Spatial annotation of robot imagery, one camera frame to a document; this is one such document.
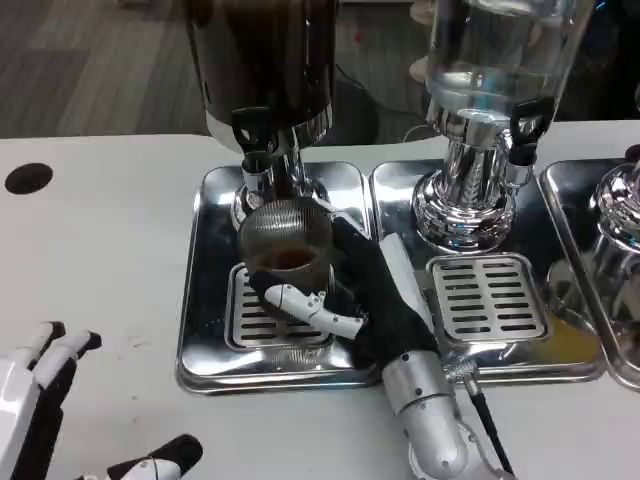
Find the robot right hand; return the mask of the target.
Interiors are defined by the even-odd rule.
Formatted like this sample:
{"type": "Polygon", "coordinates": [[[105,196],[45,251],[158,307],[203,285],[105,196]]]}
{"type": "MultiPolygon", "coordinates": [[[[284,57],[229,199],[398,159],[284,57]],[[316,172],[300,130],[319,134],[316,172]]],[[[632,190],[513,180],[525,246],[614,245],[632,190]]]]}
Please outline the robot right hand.
{"type": "Polygon", "coordinates": [[[287,317],[353,340],[382,370],[402,360],[443,375],[437,340],[430,329],[431,313],[399,236],[391,234],[376,242],[349,214],[329,209],[327,217],[332,222],[334,246],[351,261],[357,284],[355,308],[365,315],[339,314],[329,308],[335,296],[287,280],[273,270],[250,274],[250,285],[259,298],[287,317]]]}

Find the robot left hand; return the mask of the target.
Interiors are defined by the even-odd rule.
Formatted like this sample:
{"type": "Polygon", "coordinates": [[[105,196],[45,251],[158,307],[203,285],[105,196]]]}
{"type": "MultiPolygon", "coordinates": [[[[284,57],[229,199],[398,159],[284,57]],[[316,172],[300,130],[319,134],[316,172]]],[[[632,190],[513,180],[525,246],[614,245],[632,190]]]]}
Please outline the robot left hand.
{"type": "MultiPolygon", "coordinates": [[[[1,477],[44,479],[60,433],[62,408],[79,360],[102,346],[99,334],[40,324],[29,342],[1,357],[1,477]]],[[[106,479],[181,479],[203,447],[182,434],[137,458],[106,468],[106,479]]]]}

